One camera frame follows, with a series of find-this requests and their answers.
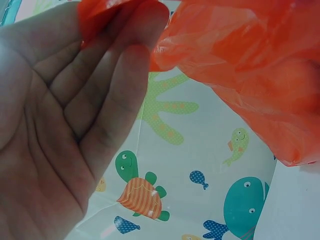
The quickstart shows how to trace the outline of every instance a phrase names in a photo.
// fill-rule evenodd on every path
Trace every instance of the green turtle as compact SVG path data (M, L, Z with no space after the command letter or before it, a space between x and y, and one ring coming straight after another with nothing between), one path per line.
M231 163L237 161L246 151L249 144L249 134L244 128L236 128L228 142L230 150L233 152L232 156L225 160L223 163L230 167Z
M154 188L157 176L153 172L147 172L144 179L139 177L137 157L132 151L121 152L115 159L115 168L127 183L117 202L134 211L134 217L144 215L151 219L169 220L170 214L162 211L161 203L167 195L166 190L162 186Z

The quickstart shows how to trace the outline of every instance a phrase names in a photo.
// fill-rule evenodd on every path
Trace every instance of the green coral illustration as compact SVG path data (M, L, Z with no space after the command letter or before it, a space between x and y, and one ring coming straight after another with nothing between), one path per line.
M160 72L149 73L148 88L142 107L137 119L147 122L154 132L162 139L173 145L180 145L184 142L184 137L177 130L166 124L159 116L159 112L171 114L191 114L195 112L199 105L187 101L158 101L157 97L172 89L189 78L184 74L156 81L155 78Z
M53 0L37 0L32 15L40 14L54 5Z

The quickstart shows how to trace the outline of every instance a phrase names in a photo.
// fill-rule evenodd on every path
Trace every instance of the turtle illustration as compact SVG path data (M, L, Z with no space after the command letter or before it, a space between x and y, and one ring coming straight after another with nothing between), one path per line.
M153 172L147 172L144 179L139 177L137 157L132 151L121 152L115 159L115 168L127 183L117 202L134 211L134 217L144 215L151 219L169 220L170 213L162 211L161 203L167 195L166 190L162 186L154 188L157 176Z

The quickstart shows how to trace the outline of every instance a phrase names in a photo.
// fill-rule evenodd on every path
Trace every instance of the blue polka dot fish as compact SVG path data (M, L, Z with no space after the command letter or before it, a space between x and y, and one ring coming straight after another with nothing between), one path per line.
M205 239L222 240L230 231L241 240L253 240L256 225L269 191L269 185L256 177L244 177L229 189L223 207L225 224L212 220L203 223L210 232Z
M204 190L206 190L207 187L209 187L209 184L206 183L205 175L198 170L192 171L190 173L189 178L190 178L191 182L193 182L195 184L201 184L203 186Z
M140 226L123 219L120 216L116 216L114 219L114 225L116 229L122 234L127 234L129 232L132 232L134 230L140 230Z

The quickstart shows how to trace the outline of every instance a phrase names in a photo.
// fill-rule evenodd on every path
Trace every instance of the whale eye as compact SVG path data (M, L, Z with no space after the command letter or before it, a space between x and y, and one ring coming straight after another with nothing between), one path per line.
M245 188L250 187L250 185L251 185L251 182L249 182L249 181L246 181L246 182L243 184L243 186L244 186Z

